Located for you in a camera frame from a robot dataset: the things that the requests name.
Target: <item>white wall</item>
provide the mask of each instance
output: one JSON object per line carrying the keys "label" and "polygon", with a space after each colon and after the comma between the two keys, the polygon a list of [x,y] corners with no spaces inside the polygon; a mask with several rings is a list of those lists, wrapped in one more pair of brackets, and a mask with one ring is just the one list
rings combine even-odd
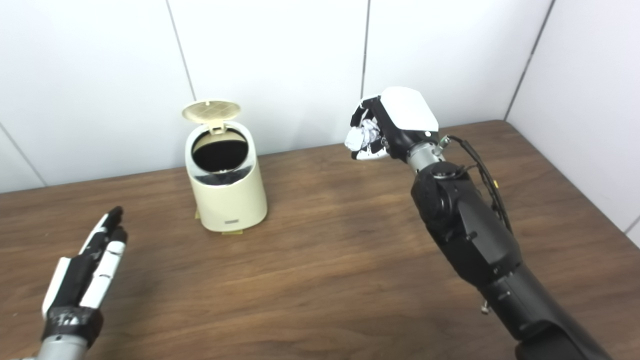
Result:
{"label": "white wall", "polygon": [[371,0],[364,94],[422,92],[442,126],[503,119],[550,0]]}
{"label": "white wall", "polygon": [[[365,94],[418,88],[445,126],[499,119],[547,4],[372,0]],[[366,21],[367,0],[1,1],[0,124],[46,185],[181,166],[189,80],[240,103],[259,154],[338,143]]]}
{"label": "white wall", "polygon": [[196,98],[238,102],[259,154],[344,140],[360,98],[366,0],[170,4]]}
{"label": "white wall", "polygon": [[0,122],[48,185],[183,164],[164,1],[1,1],[0,49]]}
{"label": "white wall", "polygon": [[24,188],[39,188],[44,184],[38,178],[18,149],[0,128],[0,193]]}
{"label": "white wall", "polygon": [[557,1],[508,118],[623,231],[640,216],[638,19],[635,1]]}

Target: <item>trash can opening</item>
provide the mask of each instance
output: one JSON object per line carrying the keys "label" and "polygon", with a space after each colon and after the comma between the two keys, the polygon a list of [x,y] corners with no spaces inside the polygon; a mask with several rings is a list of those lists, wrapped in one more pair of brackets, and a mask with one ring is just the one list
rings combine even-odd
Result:
{"label": "trash can opening", "polygon": [[244,162],[249,146],[241,133],[227,128],[223,134],[203,133],[193,145],[193,161],[204,171],[228,172]]}

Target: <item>screw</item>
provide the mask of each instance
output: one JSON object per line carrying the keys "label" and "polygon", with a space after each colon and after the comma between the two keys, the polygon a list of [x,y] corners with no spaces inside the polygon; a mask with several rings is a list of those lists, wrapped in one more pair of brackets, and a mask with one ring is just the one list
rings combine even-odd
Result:
{"label": "screw", "polygon": [[491,313],[491,307],[489,306],[489,303],[485,300],[484,304],[480,307],[480,312],[483,315],[489,315],[489,313]]}

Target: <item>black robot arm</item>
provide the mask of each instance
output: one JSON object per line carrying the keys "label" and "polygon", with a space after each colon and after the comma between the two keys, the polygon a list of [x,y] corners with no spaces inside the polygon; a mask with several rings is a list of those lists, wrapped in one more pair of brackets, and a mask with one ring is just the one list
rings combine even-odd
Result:
{"label": "black robot arm", "polygon": [[[433,114],[415,90],[388,88],[364,100],[351,121],[352,133],[358,131],[358,119],[373,124],[377,133],[364,137],[368,143],[360,151],[353,147],[357,141],[352,136],[347,144],[352,157],[367,159],[361,154],[375,153],[371,144],[379,143],[385,155],[411,166],[416,173],[411,195],[427,230],[458,275],[478,289],[486,307],[519,341],[518,360],[611,359],[524,264],[497,187],[477,153],[453,136],[438,139],[435,118],[424,118]],[[473,184],[469,168],[442,156],[452,139],[476,161],[491,206]],[[372,158],[379,157],[380,152]]]}
{"label": "black robot arm", "polygon": [[518,360],[610,359],[527,268],[517,241],[464,168],[446,161],[429,165],[416,175],[411,194],[455,271],[520,341]]}

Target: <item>black cable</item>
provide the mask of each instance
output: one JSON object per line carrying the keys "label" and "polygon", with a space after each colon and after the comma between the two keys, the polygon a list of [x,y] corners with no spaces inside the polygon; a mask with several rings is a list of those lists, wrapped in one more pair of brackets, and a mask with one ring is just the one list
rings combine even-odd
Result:
{"label": "black cable", "polygon": [[498,213],[498,217],[502,220],[502,222],[504,222],[504,226],[507,228],[507,230],[513,233],[513,230],[511,229],[511,222],[509,221],[509,216],[507,215],[507,211],[506,211],[506,208],[504,207],[502,197],[500,196],[500,191],[498,191],[498,188],[495,185],[495,181],[491,177],[489,170],[484,165],[482,159],[480,158],[480,155],[478,155],[476,150],[473,148],[473,146],[471,146],[471,144],[469,144],[468,141],[462,140],[461,138],[458,138],[457,136],[452,136],[452,135],[447,135],[447,137],[457,142],[458,144],[460,144],[462,149],[464,149],[467,152],[467,154],[469,154],[469,156],[471,156],[471,158],[476,162],[478,167],[478,172],[480,173],[480,177],[482,178],[482,181],[484,185],[487,187],[487,190],[489,191],[489,195],[492,198],[492,201],[493,201],[492,207],[495,206],[497,208],[497,210],[494,209],[494,211]]}

